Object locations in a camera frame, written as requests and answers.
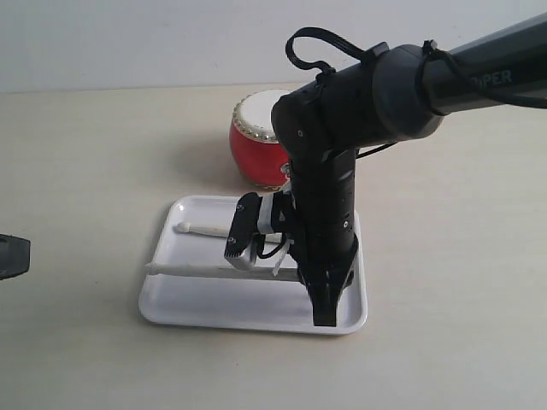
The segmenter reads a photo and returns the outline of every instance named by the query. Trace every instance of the drum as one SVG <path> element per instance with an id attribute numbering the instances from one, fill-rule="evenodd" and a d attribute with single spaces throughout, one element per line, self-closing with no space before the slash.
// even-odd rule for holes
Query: drum
<path id="1" fill-rule="evenodd" d="M 270 114 L 287 90 L 260 91 L 238 103 L 232 115 L 230 147 L 239 171 L 263 189 L 278 190 L 288 180 L 288 156 L 274 134 Z"/>

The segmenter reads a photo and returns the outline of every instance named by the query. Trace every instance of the black object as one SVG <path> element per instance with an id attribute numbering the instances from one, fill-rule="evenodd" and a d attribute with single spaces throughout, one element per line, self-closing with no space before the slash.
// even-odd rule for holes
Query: black object
<path id="1" fill-rule="evenodd" d="M 326 41 L 359 62 L 340 72 L 300 60 L 295 38 Z M 353 228 L 356 157 L 425 138 L 443 118 L 503 103 L 547 108 L 547 14 L 450 53 L 433 41 L 360 50 L 318 27 L 287 42 L 289 60 L 319 68 L 315 81 L 283 96 L 272 110 L 275 134 L 290 157 L 293 230 L 290 255 L 314 307 L 316 325 L 336 325 L 338 299 L 357 251 Z M 381 145 L 363 154 L 362 147 Z"/>
<path id="2" fill-rule="evenodd" d="M 0 280 L 28 272 L 31 243 L 20 237 L 0 235 Z"/>

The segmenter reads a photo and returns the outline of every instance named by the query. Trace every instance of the white tray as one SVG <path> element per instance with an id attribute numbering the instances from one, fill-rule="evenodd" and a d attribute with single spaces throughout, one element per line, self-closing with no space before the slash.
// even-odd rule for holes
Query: white tray
<path id="1" fill-rule="evenodd" d="M 174 230 L 180 222 L 229 227 L 238 199 L 187 196 L 171 207 L 152 260 L 153 264 L 169 267 L 169 274 L 154 271 L 147 275 L 138 299 L 141 314 L 163 325 L 326 335 L 359 330 L 367 318 L 368 307 L 358 215 L 358 266 L 353 283 L 340 298 L 338 325 L 314 326 L 311 302 L 302 284 L 250 279 L 248 272 L 236 271 L 224 259 L 226 239 Z M 274 259 L 256 264 L 257 270 L 262 271 L 258 277 L 265 278 L 263 273 L 273 267 Z M 296 263 L 287 256 L 282 267 L 290 271 Z"/>

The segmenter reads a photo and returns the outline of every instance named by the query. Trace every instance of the table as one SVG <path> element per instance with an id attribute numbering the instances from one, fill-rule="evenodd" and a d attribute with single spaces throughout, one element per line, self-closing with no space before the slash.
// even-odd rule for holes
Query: table
<path id="1" fill-rule="evenodd" d="M 347 337 L 151 325 L 169 205 L 252 187 L 235 102 L 288 85 L 0 95 L 2 409 L 543 409 L 547 116 L 488 108 L 360 160 L 368 321 Z"/>

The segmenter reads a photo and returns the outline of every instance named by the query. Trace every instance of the white wall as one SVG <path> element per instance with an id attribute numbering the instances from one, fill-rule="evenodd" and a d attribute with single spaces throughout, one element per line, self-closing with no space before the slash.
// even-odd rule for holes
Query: white wall
<path id="1" fill-rule="evenodd" d="M 545 0 L 0 0 L 0 91 L 311 79 L 285 58 L 301 26 L 361 47 L 435 38 L 449 49 L 546 10 Z M 308 40 L 298 48 L 352 63 Z"/>

